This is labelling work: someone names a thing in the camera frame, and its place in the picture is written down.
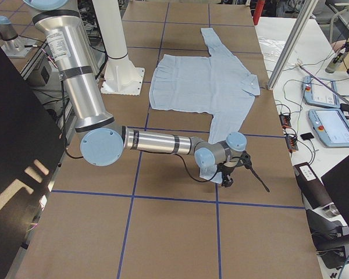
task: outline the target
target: label sticker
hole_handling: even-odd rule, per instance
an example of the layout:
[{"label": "label sticker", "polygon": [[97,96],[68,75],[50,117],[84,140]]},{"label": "label sticker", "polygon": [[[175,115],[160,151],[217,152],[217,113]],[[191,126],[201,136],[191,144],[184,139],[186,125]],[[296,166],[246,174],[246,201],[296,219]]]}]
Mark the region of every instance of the label sticker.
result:
[{"label": "label sticker", "polygon": [[309,166],[301,166],[300,170],[301,170],[302,174],[305,176],[305,178],[307,179],[307,181],[311,181],[311,180],[316,179],[314,173],[309,168]]},{"label": "label sticker", "polygon": [[63,35],[62,31],[58,31],[48,35],[47,41],[55,61],[63,59],[65,58],[65,56],[66,57],[71,56],[69,47],[67,46],[67,42],[65,40],[65,36]]}]

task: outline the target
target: red object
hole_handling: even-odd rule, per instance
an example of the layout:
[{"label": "red object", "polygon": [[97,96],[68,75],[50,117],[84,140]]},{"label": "red object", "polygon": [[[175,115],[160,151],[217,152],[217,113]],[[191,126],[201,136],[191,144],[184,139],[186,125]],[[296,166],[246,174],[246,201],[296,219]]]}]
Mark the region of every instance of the red object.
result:
[{"label": "red object", "polygon": [[258,24],[264,5],[265,5],[265,0],[257,1],[256,9],[254,12],[254,25]]}]

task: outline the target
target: white pole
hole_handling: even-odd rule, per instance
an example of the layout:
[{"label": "white pole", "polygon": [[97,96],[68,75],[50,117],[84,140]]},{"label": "white pole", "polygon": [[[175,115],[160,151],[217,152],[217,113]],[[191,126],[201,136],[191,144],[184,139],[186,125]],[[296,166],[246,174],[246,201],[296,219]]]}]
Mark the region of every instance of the white pole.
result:
[{"label": "white pole", "polygon": [[290,58],[291,53],[295,48],[296,42],[300,38],[302,31],[307,25],[308,19],[312,15],[312,12],[317,2],[318,0],[305,1],[304,6],[302,7],[300,14],[298,15],[298,18],[295,22],[295,25],[293,25],[293,28],[282,50],[282,53],[280,54],[279,59],[275,65],[274,71],[270,76],[270,79],[268,82],[268,90],[272,90],[276,85],[276,83],[278,82],[278,79],[284,69],[284,66],[286,65],[288,59]]},{"label": "white pole", "polygon": [[109,56],[101,91],[139,95],[145,70],[129,60],[117,0],[93,0],[93,6]]}]

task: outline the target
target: metal rod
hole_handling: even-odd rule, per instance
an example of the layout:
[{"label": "metal rod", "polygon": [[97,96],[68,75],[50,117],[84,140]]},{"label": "metal rod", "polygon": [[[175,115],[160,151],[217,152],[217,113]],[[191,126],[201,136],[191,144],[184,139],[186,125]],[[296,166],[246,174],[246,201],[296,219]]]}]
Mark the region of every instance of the metal rod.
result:
[{"label": "metal rod", "polygon": [[280,57],[275,65],[274,71],[269,79],[268,90],[272,90],[278,82],[278,79],[284,69],[284,66],[286,65],[289,57],[291,56],[291,53],[297,43],[297,40],[299,39],[302,31],[304,30],[309,17],[312,15],[312,12],[317,2],[318,0],[305,1],[304,6],[302,7],[301,12],[298,15],[298,18],[295,22],[295,25],[291,30],[289,38],[287,39],[287,42],[282,50],[282,53],[280,54]]},{"label": "metal rod", "polygon": [[339,99],[341,99],[343,102],[347,103],[349,105],[349,101],[347,99],[345,99],[343,96],[341,96],[339,93],[337,93],[334,89],[332,89],[331,87],[328,87],[322,80],[320,80],[319,78],[317,78],[316,76],[314,76],[312,73],[310,73],[308,70],[306,70],[304,67],[300,66],[300,69],[303,70],[304,72],[306,72],[309,76],[311,76],[312,78],[314,78],[317,82],[319,82],[321,85],[323,85],[324,87],[326,87],[329,91],[331,91],[332,93],[334,93],[336,96],[339,97]]}]

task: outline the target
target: robotic arm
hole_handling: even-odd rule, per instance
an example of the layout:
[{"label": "robotic arm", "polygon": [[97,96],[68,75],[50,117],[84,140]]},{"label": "robotic arm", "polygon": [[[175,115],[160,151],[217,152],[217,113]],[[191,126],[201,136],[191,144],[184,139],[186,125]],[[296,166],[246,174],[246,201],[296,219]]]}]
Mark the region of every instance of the robotic arm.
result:
[{"label": "robotic arm", "polygon": [[[231,133],[225,141],[209,144],[197,137],[138,131],[117,124],[113,115],[106,111],[95,81],[96,67],[92,66],[93,59],[76,0],[24,1],[30,7],[36,28],[47,36],[60,80],[77,116],[75,130],[81,138],[80,149],[86,161],[107,166],[119,159],[124,148],[194,155],[200,168],[218,165],[217,172],[222,173],[225,187],[231,186],[230,174],[235,167],[252,167],[245,151],[247,140],[240,133]],[[117,0],[112,2],[116,5],[116,14],[111,11],[112,17],[120,18]]]}]

